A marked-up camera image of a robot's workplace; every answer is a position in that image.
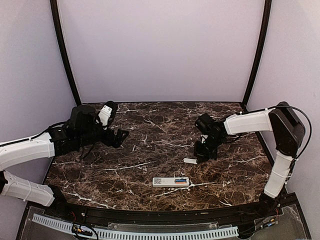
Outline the white battery cover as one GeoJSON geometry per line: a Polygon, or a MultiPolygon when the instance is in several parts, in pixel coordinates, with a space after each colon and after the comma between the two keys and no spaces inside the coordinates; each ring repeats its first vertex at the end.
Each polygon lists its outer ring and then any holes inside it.
{"type": "Polygon", "coordinates": [[[187,163],[187,164],[193,164],[193,165],[197,165],[197,160],[196,159],[193,159],[193,158],[184,158],[183,159],[183,162],[184,163],[187,163]]]}

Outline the white remote control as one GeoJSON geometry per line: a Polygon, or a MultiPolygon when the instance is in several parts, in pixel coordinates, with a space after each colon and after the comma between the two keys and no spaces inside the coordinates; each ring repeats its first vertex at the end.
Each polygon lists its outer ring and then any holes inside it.
{"type": "Polygon", "coordinates": [[[152,186],[159,188],[177,188],[188,187],[190,180],[188,177],[154,177],[152,179],[152,186]],[[175,184],[175,179],[187,179],[188,184],[175,184]]]}

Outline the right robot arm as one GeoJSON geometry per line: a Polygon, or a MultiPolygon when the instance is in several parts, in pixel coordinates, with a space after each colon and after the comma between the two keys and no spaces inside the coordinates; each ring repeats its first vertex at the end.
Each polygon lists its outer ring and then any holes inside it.
{"type": "Polygon", "coordinates": [[[268,108],[237,112],[220,120],[213,119],[207,113],[202,114],[194,123],[201,135],[194,144],[193,155],[197,163],[215,160],[218,157],[218,147],[229,144],[228,136],[239,139],[244,133],[255,133],[270,158],[270,148],[262,132],[272,132],[276,155],[270,161],[271,173],[261,194],[265,198],[255,205],[255,213],[266,217],[274,210],[273,200],[281,194],[292,176],[296,162],[310,143],[309,139],[304,139],[307,131],[298,114],[307,117],[305,112],[286,101],[268,108]]]}

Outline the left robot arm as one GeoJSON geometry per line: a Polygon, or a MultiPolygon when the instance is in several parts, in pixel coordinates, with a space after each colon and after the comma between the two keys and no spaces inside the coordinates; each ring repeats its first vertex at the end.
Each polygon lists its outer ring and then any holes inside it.
{"type": "Polygon", "coordinates": [[[71,110],[70,118],[64,122],[55,123],[36,135],[1,143],[1,196],[50,207],[58,217],[67,218],[71,208],[58,187],[31,182],[15,176],[7,169],[37,159],[63,156],[96,143],[119,148],[129,132],[110,128],[117,109],[118,105],[113,101],[105,103],[100,110],[79,105],[71,110]]]}

